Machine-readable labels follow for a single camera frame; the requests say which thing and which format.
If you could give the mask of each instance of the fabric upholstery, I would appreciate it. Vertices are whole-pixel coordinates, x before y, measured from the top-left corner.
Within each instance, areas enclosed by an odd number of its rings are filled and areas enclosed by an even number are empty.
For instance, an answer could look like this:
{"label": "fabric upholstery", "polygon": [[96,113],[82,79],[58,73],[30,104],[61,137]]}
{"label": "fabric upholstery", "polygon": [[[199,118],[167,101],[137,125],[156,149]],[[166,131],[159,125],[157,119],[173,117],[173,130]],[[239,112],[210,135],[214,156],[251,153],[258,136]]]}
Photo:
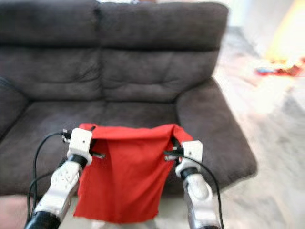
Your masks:
{"label": "fabric upholstery", "polygon": [[0,77],[0,140],[26,108],[28,99]]}
{"label": "fabric upholstery", "polygon": [[[0,143],[0,195],[27,193],[34,154],[50,132],[73,129],[80,123],[155,127],[175,123],[174,109],[173,105],[149,103],[35,102]],[[67,149],[59,137],[50,138],[38,157],[38,175],[54,170]],[[40,195],[48,185],[49,179],[39,182]],[[172,193],[179,191],[173,180],[169,187]]]}
{"label": "fabric upholstery", "polygon": [[[221,187],[256,172],[254,155],[213,80],[181,95],[177,115],[186,132],[202,141],[203,163]],[[214,187],[211,177],[203,173]]]}
{"label": "fabric upholstery", "polygon": [[109,101],[171,102],[209,79],[218,51],[103,51],[103,93]]}
{"label": "fabric upholstery", "polygon": [[32,100],[102,96],[97,49],[0,48],[0,75]]}
{"label": "fabric upholstery", "polygon": [[1,0],[0,44],[96,46],[97,6],[94,0]]}
{"label": "fabric upholstery", "polygon": [[228,9],[217,3],[103,3],[103,47],[149,50],[219,49]]}

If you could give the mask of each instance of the seat cushion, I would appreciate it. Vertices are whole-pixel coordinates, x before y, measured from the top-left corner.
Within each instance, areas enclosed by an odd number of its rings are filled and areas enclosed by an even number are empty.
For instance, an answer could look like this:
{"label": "seat cushion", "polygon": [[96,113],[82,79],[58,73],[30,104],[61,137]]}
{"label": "seat cushion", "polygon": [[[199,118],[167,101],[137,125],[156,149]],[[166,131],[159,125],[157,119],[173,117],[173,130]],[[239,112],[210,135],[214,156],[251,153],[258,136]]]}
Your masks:
{"label": "seat cushion", "polygon": [[[155,127],[176,121],[173,104],[104,101],[32,103],[0,142],[0,195],[28,192],[33,157],[43,136],[50,132],[63,128],[73,129],[80,123]],[[67,149],[68,145],[63,144],[59,137],[50,138],[38,157],[38,176],[54,170],[66,155]],[[47,190],[49,180],[46,178],[39,182],[40,195]],[[179,190],[175,189],[175,185],[182,187],[171,174],[168,182],[170,193]]]}

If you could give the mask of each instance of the red towel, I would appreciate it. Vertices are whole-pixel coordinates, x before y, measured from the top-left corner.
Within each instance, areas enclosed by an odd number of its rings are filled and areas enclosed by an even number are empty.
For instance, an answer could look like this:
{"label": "red towel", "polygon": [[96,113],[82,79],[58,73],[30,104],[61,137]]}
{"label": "red towel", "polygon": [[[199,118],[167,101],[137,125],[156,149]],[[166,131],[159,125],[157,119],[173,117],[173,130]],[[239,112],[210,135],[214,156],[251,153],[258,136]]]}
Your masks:
{"label": "red towel", "polygon": [[74,216],[112,223],[144,222],[158,214],[165,180],[174,162],[165,162],[171,137],[180,143],[192,141],[182,127],[170,124],[156,128],[127,128],[81,124],[97,139],[93,157],[80,180],[79,202]]}

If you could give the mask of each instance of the sofa backrest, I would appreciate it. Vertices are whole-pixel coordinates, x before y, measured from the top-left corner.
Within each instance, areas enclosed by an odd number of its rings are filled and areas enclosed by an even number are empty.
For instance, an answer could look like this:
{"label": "sofa backrest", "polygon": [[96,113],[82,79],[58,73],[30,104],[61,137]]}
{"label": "sofa backrest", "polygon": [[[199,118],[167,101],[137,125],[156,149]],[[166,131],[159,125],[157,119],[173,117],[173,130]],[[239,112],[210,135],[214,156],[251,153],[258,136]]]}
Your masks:
{"label": "sofa backrest", "polygon": [[208,79],[217,3],[0,0],[0,75],[33,100],[171,102]]}

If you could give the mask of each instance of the red object on floor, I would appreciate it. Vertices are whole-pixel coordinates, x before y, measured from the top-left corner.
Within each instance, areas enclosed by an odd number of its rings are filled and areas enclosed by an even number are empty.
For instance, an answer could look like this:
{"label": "red object on floor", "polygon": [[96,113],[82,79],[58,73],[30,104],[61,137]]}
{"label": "red object on floor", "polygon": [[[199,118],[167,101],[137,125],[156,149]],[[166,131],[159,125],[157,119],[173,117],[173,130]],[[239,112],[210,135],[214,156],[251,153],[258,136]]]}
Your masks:
{"label": "red object on floor", "polygon": [[182,127],[170,124],[156,128],[106,127],[82,124],[97,142],[93,157],[84,169],[74,216],[112,223],[144,222],[158,214],[165,180],[174,162],[164,160],[171,150],[171,137],[180,143],[192,141]]}

